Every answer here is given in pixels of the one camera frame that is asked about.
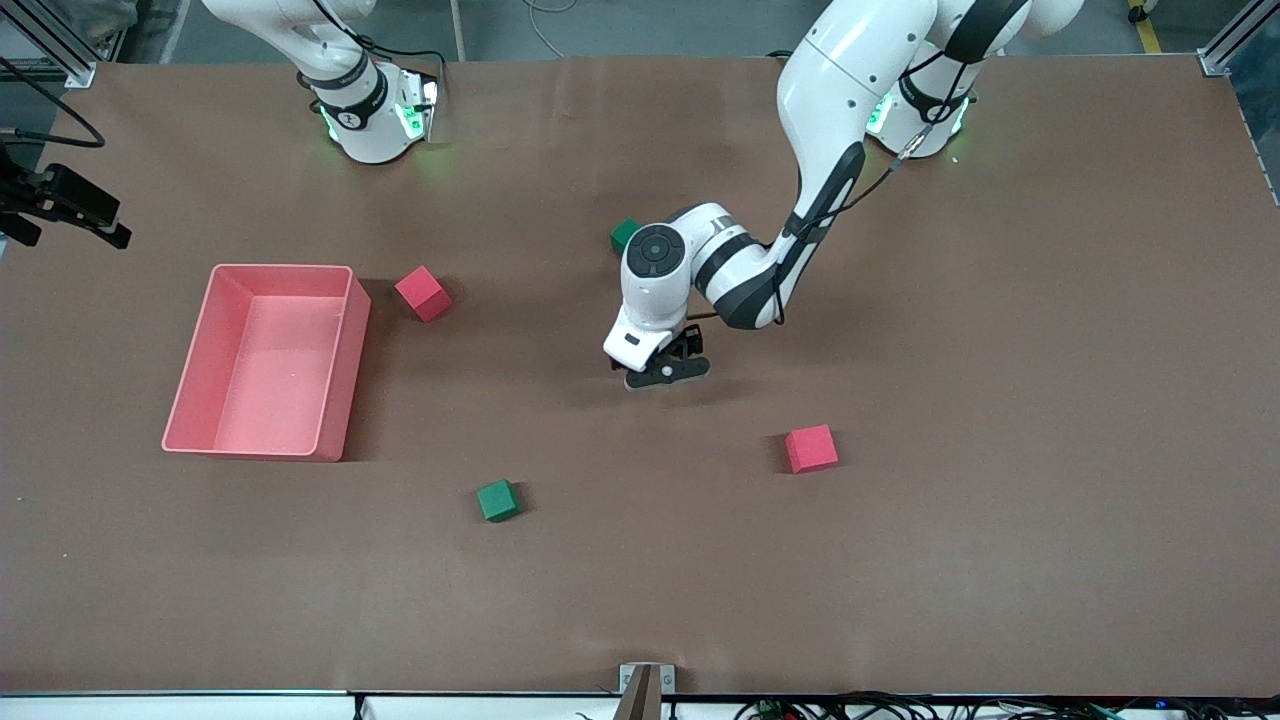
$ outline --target brown table surface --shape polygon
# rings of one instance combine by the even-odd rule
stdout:
[[[709,378],[628,395],[608,232],[718,200],[772,238],[777,72],[463,64],[454,143],[358,167],[292,70],[101,68],[69,97],[108,147],[45,159],[133,246],[51,228],[0,265],[0,689],[581,691],[646,659],[698,692],[1274,693],[1280,214],[1226,81],[992,61],[786,327],[705,323]],[[346,461],[160,451],[228,261],[372,296]],[[458,300],[430,325],[392,288],[419,264]],[[842,465],[788,475],[820,423]],[[490,525],[498,478],[530,511]]]

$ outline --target cube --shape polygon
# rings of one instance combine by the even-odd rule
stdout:
[[[791,471],[795,474],[822,470],[840,462],[831,427],[791,430],[787,434],[787,457],[791,459]]]
[[[442,313],[449,309],[449,305],[453,305],[453,300],[440,287],[440,282],[422,266],[419,266],[408,277],[396,283],[396,291],[401,293],[404,302],[408,302],[410,307],[417,313],[417,316],[424,323],[430,323],[439,318]]]
[[[476,498],[480,501],[480,512],[490,523],[502,523],[520,515],[520,497],[509,480],[498,480],[477,489]]]
[[[622,255],[622,251],[627,249],[627,242],[631,241],[631,236],[634,236],[637,229],[640,229],[640,223],[631,218],[622,220],[621,225],[613,228],[613,232],[609,233],[609,241],[613,243],[613,251]]]

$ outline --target pink plastic tray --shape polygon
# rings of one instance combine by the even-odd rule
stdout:
[[[218,265],[161,447],[210,457],[342,457],[369,324],[351,268]]]

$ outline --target floor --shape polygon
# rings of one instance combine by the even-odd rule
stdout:
[[[140,0],[142,20],[120,53],[136,63],[284,63],[273,47],[218,20],[202,0]],[[1245,0],[1164,0],[1152,24],[1165,51],[1194,51]],[[559,6],[543,0],[547,6]],[[577,0],[568,12],[538,13],[548,40],[568,55],[762,55],[794,47],[827,0]],[[462,0],[468,60],[553,58],[520,0]],[[1064,32],[1039,41],[1015,38],[1011,55],[1140,54],[1125,0],[1084,0]],[[381,0],[355,27],[397,49],[438,49],[456,59],[448,0]],[[4,40],[0,24],[0,41]],[[0,126],[47,127],[54,109],[29,88],[0,82]],[[1280,168],[1280,137],[1260,138],[1267,165]],[[31,149],[20,149],[31,156]]]

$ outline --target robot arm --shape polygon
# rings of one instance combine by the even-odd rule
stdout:
[[[434,78],[374,60],[349,28],[338,27],[369,15],[375,1],[205,0],[205,6],[292,60],[320,99],[334,142],[353,160],[376,164],[426,137],[436,88]]]
[[[622,258],[622,307],[604,342],[611,357],[634,373],[654,370],[650,360],[685,324],[690,286],[732,328],[758,329],[780,316],[835,219],[826,215],[858,182],[876,105],[936,14],[936,0],[836,0],[827,8],[778,78],[800,196],[777,240],[762,245],[716,204],[640,228]]]
[[[1061,8],[1074,5],[1078,10],[1082,0],[1036,1],[1051,5],[1039,15],[1041,24],[1048,27],[1065,24],[1062,17],[1074,17],[1074,10]],[[891,91],[897,92],[902,79],[919,70],[946,67],[940,60],[952,63],[946,70],[951,92],[933,104],[941,110],[908,126],[911,135],[895,149],[901,160],[919,149],[934,124],[955,113],[954,99],[968,92],[977,74],[972,72],[964,90],[959,90],[969,61],[980,63],[1004,47],[1027,22],[1029,3],[835,0],[809,28],[778,78],[778,115],[800,167],[800,195],[773,243],[760,243],[717,204],[681,210],[663,223],[640,228],[627,243],[622,307],[604,341],[604,351],[616,366],[630,370],[627,387],[669,384],[705,374],[707,361],[689,357],[690,331],[696,336],[694,345],[701,342],[696,325],[685,327],[690,287],[703,293],[732,328],[759,329],[780,320],[835,214],[858,182],[865,160],[864,136],[869,124],[874,127],[873,117],[883,111]],[[946,53],[937,51],[937,46]],[[928,58],[920,59],[923,47],[934,47],[927,55],[937,56],[925,63]],[[946,142],[945,133],[938,136]]]

